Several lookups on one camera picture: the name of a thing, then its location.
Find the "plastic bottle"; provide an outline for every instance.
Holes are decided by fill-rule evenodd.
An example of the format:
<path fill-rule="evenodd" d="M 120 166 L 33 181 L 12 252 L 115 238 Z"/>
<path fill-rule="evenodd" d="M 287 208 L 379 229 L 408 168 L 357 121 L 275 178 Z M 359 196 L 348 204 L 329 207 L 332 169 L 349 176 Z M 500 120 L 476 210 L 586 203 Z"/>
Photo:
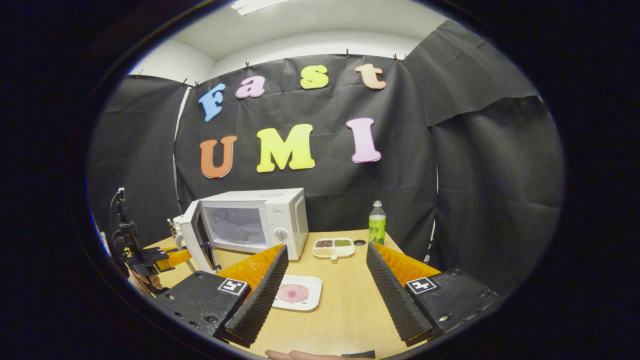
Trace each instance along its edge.
<path fill-rule="evenodd" d="M 373 210 L 369 214 L 369 241 L 385 244 L 385 226 L 387 224 L 387 215 L 382 210 L 382 201 L 373 202 Z"/>

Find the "microwave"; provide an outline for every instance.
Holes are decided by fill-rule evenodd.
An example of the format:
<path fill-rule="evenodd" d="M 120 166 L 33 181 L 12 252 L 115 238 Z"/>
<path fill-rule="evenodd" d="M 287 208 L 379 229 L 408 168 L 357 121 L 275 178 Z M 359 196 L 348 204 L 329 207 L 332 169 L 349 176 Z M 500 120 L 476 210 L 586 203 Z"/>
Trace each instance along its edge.
<path fill-rule="evenodd" d="M 192 258 L 215 274 L 215 248 L 258 253 L 287 245 L 298 260 L 309 233 L 303 188 L 226 192 L 194 200 L 175 219 Z"/>

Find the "pink circle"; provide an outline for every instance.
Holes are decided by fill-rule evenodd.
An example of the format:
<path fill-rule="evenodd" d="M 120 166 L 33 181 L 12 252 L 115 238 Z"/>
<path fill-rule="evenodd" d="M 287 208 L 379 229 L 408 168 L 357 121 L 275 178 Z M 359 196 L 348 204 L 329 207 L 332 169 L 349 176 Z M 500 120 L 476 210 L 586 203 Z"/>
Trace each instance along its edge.
<path fill-rule="evenodd" d="M 309 297 L 309 290 L 302 285 L 289 284 L 278 290 L 278 297 L 286 302 L 301 302 Z"/>

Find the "wooden table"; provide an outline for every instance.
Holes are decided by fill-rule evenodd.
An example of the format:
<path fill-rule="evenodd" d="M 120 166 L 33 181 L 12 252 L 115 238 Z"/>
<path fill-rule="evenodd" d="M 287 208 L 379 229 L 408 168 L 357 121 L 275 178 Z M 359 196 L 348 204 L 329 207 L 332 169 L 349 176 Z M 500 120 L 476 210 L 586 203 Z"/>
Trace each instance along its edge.
<path fill-rule="evenodd" d="M 348 237 L 368 239 L 368 230 L 310 233 L 300 260 L 290 261 L 286 274 L 315 276 L 322 280 L 322 294 L 318 306 L 307 312 L 272 307 L 262 330 L 251 348 L 231 343 L 245 351 L 265 356 L 265 350 L 288 353 L 300 350 L 313 354 L 342 355 L 375 350 L 376 358 L 387 357 L 424 342 L 407 347 L 400 340 L 365 262 L 367 246 L 356 246 L 348 258 L 315 258 L 314 241 L 320 238 Z M 168 238 L 151 247 L 170 247 Z M 385 245 L 400 251 L 387 234 Z M 216 249 L 216 259 L 226 268 L 251 254 Z M 175 270 L 160 273 L 163 286 L 171 288 L 191 274 L 186 264 Z"/>

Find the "ceiling light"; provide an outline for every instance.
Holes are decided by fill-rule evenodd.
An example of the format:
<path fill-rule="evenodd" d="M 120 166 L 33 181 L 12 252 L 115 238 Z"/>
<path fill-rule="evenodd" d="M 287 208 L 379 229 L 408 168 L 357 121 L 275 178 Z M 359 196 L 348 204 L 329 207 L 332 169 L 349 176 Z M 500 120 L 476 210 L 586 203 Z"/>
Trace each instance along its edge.
<path fill-rule="evenodd" d="M 290 0 L 238 0 L 231 5 L 242 16 Z"/>

